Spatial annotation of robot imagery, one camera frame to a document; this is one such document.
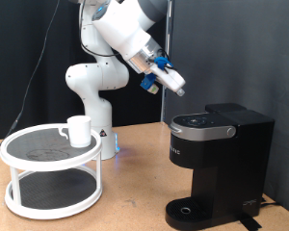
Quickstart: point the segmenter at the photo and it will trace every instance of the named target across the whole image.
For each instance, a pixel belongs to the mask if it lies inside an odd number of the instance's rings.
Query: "coffee maker drip tray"
[[[192,197],[177,199],[166,207],[166,222],[180,230],[199,230],[210,225],[210,217]]]

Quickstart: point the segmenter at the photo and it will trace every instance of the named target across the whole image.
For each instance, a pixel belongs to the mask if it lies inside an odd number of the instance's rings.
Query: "white mug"
[[[91,118],[86,115],[76,115],[67,119],[67,124],[59,127],[59,134],[66,137],[62,129],[67,128],[69,142],[72,147],[87,147],[91,144]]]

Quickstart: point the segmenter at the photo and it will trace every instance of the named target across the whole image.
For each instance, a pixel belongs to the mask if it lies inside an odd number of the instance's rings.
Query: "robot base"
[[[116,156],[119,152],[117,133],[114,133],[112,126],[92,127],[92,129],[100,135],[102,139],[103,151],[101,159],[108,160]]]

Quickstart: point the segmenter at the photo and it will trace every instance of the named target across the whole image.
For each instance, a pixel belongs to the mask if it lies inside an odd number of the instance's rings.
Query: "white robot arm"
[[[83,49],[96,58],[96,64],[77,64],[66,72],[67,85],[83,100],[92,129],[101,134],[102,160],[118,152],[117,135],[112,131],[112,106],[100,98],[100,90],[116,90],[128,83],[128,70],[110,46],[118,50],[137,73],[144,73],[141,86],[156,93],[158,81],[182,96],[184,79],[160,56],[162,48],[146,32],[167,14],[168,0],[69,0],[82,4],[80,37]]]
[[[184,79],[171,64],[159,68],[158,61],[154,62],[162,48],[146,32],[165,16],[167,8],[167,0],[125,0],[122,4],[106,0],[92,16],[92,24],[136,72],[155,74],[158,82],[182,96]]]

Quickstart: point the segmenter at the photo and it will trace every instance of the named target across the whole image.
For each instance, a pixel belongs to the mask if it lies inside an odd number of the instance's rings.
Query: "mug handle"
[[[59,127],[59,128],[58,128],[58,131],[59,131],[59,134],[60,134],[62,137],[66,137],[66,139],[68,140],[67,134],[62,132],[62,130],[63,130],[64,128],[68,128],[68,124],[65,124],[65,125]]]

